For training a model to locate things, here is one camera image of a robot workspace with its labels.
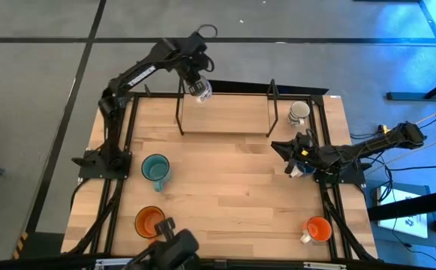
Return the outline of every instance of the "black cable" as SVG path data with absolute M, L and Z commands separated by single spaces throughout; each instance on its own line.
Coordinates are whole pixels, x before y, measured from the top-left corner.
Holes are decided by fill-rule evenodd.
M 400 130 L 401 124 L 398 124 L 395 128 L 393 128 L 391 135 L 389 135 L 389 138 L 392 138 L 394 136 L 394 134 L 396 134 L 399 130 Z M 375 144 L 379 144 L 380 142 L 373 142 L 370 144 L 366 144 L 366 142 L 364 142 L 364 146 L 357 152 L 357 154 L 354 156 L 353 159 L 353 165 L 354 165 L 354 169 L 357 171 L 358 170 L 358 160 L 359 160 L 359 155 L 361 154 L 361 152 L 364 149 L 369 149 L 370 151 L 372 151 L 372 148 L 370 148 L 371 146 L 375 145 Z
M 393 198 L 393 200 L 395 201 L 395 203 L 396 203 L 396 198 L 395 198 L 395 191 L 394 191 L 394 189 L 392 189 L 392 198 Z M 436 259 L 433 257 L 433 256 L 431 256 L 431 255 L 429 255 L 429 254 L 426 254 L 426 253 L 424 253 L 424 252 L 422 252 L 422 251 L 415 251 L 415 250 L 411 250 L 411 249 L 409 249 L 408 247 L 407 247 L 407 245 L 403 242 L 403 241 L 401 241 L 401 239 L 395 234 L 395 228 L 396 228 L 396 222 L 398 221 L 398 217 L 395 219 L 395 223 L 394 223 L 394 225 L 392 226 L 392 230 L 391 230 L 391 233 L 396 237 L 396 239 L 398 239 L 398 241 L 407 249 L 407 251 L 409 251 L 409 252 L 411 252 L 411 253 L 415 253 L 415 254 L 423 254 L 423 255 L 426 255 L 427 257 L 430 257 L 430 258 L 432 258 L 435 262 L 436 262 Z
M 371 134 L 371 133 L 368 133 L 368 134 L 352 134 L 352 133 L 350 133 L 350 137 L 352 139 L 355 139 L 355 140 L 364 140 L 364 139 L 375 138 L 379 133 L 380 133 L 379 131 L 376 131 L 373 134 Z
M 215 35 L 212 36 L 211 38 L 216 38 L 218 36 L 218 28 L 216 26 L 212 25 L 212 24 L 202 24 L 202 25 L 200 25 L 200 27 L 197 28 L 196 32 L 199 33 L 200 30 L 205 28 L 205 27 L 210 27 L 210 28 L 215 30 Z
M 336 173 L 336 179 L 335 181 L 329 186 L 326 187 L 326 189 L 330 189 L 330 188 L 334 188 L 338 183 L 339 183 L 339 179 L 341 178 L 341 171 L 339 171 L 338 173 Z
M 408 167 L 408 168 L 401 168 L 401 169 L 389 169 L 393 172 L 403 171 L 403 170 L 417 170 L 417 169 L 433 169 L 436 168 L 436 166 L 416 166 L 416 167 Z
M 74 188 L 73 195 L 71 195 L 71 207 L 70 210 L 73 209 L 74 197 L 76 196 L 77 191 L 89 180 L 89 178 L 83 178 L 83 180 Z
M 94 149 L 94 150 L 90 150 L 90 151 L 88 152 L 88 154 L 83 155 L 83 160 L 85 160 L 85 159 L 88 158 L 90 155 L 92 155 L 93 152 L 99 151 L 99 150 L 103 147 L 103 145 L 104 145 L 104 142 L 103 142 L 103 144 L 101 144 L 100 146 L 98 146 L 96 149 Z
M 385 174 L 386 174 L 386 177 L 388 178 L 388 181 L 385 181 L 383 184 L 380 184 L 379 186 L 377 186 L 377 187 L 375 187 L 375 188 L 373 188 L 373 189 L 371 190 L 371 198 L 372 198 L 374 192 L 375 192 L 378 188 L 381 188 L 381 187 L 383 187 L 384 185 L 386 185 L 386 187 L 385 187 L 385 189 L 383 190 L 383 193 L 380 195 L 380 197 L 379 197 L 379 198 L 376 198 L 377 201 L 378 201 L 379 203 L 381 203 L 381 202 L 383 202 L 383 201 L 384 201 L 384 200 L 389 196 L 389 194 L 391 193 L 391 190 L 392 190 L 392 173 L 391 173 L 391 171 L 389 170 L 388 166 L 386 165 L 386 162 L 384 161 L 384 158 L 383 158 L 381 155 L 378 155 L 378 157 L 376 157 L 376 158 L 371 158 L 371 157 L 364 157 L 364 158 L 371 159 L 371 160 L 373 160 L 373 161 L 376 161 L 376 162 L 378 162 L 378 163 L 384 165 L 384 172 L 385 172 Z
M 423 125 L 422 127 L 419 127 L 419 129 L 426 128 L 426 127 L 428 127 L 429 125 L 433 124 L 434 122 L 436 122 L 436 119 L 433 120 L 433 121 L 430 121 L 428 124 L 425 124 L 425 125 Z
M 206 56 L 206 57 L 208 58 L 208 62 L 210 63 L 211 68 L 210 69 L 205 68 L 204 70 L 207 72 L 213 72 L 215 69 L 215 63 L 209 56 Z
M 369 165 L 373 165 L 374 162 L 377 161 L 378 158 L 380 158 L 380 156 L 384 153 L 384 151 L 382 151 Z

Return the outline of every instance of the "white mug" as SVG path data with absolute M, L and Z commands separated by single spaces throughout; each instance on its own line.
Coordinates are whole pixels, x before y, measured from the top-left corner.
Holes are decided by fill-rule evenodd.
M 308 243 L 309 241 L 311 241 L 311 240 L 313 240 L 314 242 L 315 242 L 315 240 L 313 239 L 313 237 L 309 234 L 309 231 L 306 229 L 306 230 L 303 230 L 302 231 L 302 236 L 301 236 L 301 242 L 303 243 L 303 244 L 306 244 L 306 243 Z
M 296 101 L 291 104 L 290 111 L 287 114 L 287 122 L 294 127 L 303 125 L 310 111 L 311 109 L 306 102 Z

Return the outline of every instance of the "metal bracket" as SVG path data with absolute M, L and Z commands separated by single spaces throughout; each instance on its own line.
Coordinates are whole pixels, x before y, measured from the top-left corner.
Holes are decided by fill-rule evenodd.
M 314 101 L 318 106 L 324 106 L 323 95 L 321 94 L 312 94 L 310 95 L 312 101 Z
M 227 260 L 216 259 L 213 266 L 214 266 L 214 269 L 227 269 Z
M 346 270 L 346 265 L 323 262 L 304 262 L 304 268 L 319 270 Z
M 105 267 L 105 266 L 125 266 L 129 263 L 133 258 L 119 258 L 119 259 L 97 259 L 96 266 L 97 267 Z
M 99 151 L 85 151 L 86 164 L 80 167 L 79 177 L 83 179 L 127 179 L 131 167 L 132 153 L 122 152 L 122 165 L 117 170 L 107 169 Z

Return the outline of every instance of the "mug handle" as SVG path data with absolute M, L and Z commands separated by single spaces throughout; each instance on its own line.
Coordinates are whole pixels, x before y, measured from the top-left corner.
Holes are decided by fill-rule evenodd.
M 303 244 L 306 244 L 306 243 L 308 243 L 309 241 L 311 241 L 311 236 L 309 235 L 309 232 L 308 232 L 308 230 L 305 230 L 305 231 L 302 231 L 302 236 L 301 236 L 301 242 L 303 243 Z
M 162 192 L 164 189 L 164 184 L 162 181 L 154 181 L 152 183 L 153 188 L 155 189 L 156 192 Z

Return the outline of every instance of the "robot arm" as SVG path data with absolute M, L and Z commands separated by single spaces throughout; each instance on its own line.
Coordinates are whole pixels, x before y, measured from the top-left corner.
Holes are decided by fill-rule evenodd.
M 150 246 L 132 259 L 123 270 L 174 270 L 199 269 L 200 258 L 196 255 L 199 248 L 193 234 L 183 229 L 176 235 L 171 217 L 155 225 L 156 232 L 163 234 L 166 241 L 154 241 Z
M 109 81 L 98 101 L 104 118 L 104 144 L 99 150 L 86 152 L 82 158 L 73 158 L 81 166 L 81 172 L 92 172 L 83 173 L 86 176 L 80 173 L 80 177 L 123 179 L 128 174 L 131 153 L 119 149 L 120 121 L 128 101 L 126 93 L 157 70 L 165 69 L 175 70 L 189 85 L 189 93 L 201 96 L 209 83 L 199 72 L 214 69 L 213 61 L 204 53 L 206 49 L 204 38 L 197 31 L 184 40 L 163 38 L 143 60 Z
M 297 163 L 307 164 L 327 173 L 339 173 L 360 158 L 392 148 L 415 149 L 423 146 L 425 139 L 415 124 L 405 122 L 378 138 L 368 139 L 356 145 L 320 147 L 313 134 L 307 131 L 306 135 L 298 133 L 289 142 L 271 142 L 271 147 L 288 162 L 285 169 L 287 174 L 291 174 Z

